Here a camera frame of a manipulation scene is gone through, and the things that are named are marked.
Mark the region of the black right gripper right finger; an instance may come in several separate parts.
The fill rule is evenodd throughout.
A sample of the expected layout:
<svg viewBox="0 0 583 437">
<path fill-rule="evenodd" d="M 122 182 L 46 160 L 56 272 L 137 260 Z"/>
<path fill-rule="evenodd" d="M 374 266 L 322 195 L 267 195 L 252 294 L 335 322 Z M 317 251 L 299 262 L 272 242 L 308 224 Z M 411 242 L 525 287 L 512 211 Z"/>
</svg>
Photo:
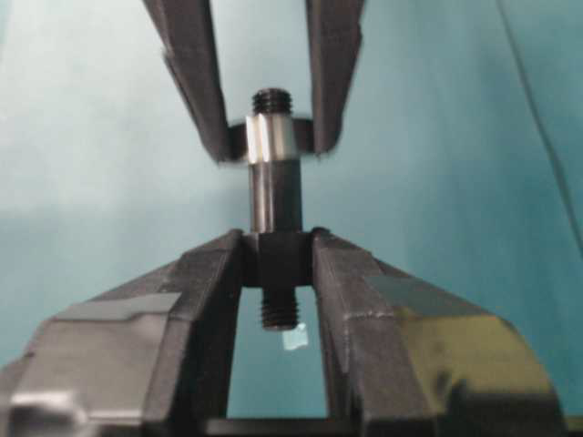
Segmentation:
<svg viewBox="0 0 583 437">
<path fill-rule="evenodd" d="M 564 436 L 557 392 L 494 313 L 326 229 L 312 281 L 329 413 L 362 436 Z"/>
</svg>

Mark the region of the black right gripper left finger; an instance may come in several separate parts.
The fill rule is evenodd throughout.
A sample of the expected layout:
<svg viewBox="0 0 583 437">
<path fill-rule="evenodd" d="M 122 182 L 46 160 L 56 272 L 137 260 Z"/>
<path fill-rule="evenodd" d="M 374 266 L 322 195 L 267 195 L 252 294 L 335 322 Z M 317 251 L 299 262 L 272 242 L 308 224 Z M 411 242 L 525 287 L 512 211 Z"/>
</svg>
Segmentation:
<svg viewBox="0 0 583 437">
<path fill-rule="evenodd" d="M 224 417 L 255 257 L 232 230 L 46 320 L 1 372 L 1 433 L 172 436 Z"/>
</svg>

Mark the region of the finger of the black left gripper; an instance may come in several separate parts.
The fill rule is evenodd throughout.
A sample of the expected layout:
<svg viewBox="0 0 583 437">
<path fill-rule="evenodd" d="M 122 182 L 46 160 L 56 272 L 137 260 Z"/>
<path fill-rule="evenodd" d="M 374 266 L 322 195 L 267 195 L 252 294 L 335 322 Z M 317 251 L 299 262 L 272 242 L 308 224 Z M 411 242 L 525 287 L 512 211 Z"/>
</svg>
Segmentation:
<svg viewBox="0 0 583 437">
<path fill-rule="evenodd" d="M 231 129 L 220 86 L 210 2 L 146 1 L 164 46 L 164 60 L 199 133 L 218 162 L 241 159 L 240 131 Z"/>
<path fill-rule="evenodd" d="M 306 20 L 312 81 L 312 119 L 293 122 L 300 151 L 333 150 L 362 42 L 362 1 L 308 1 Z"/>
</svg>

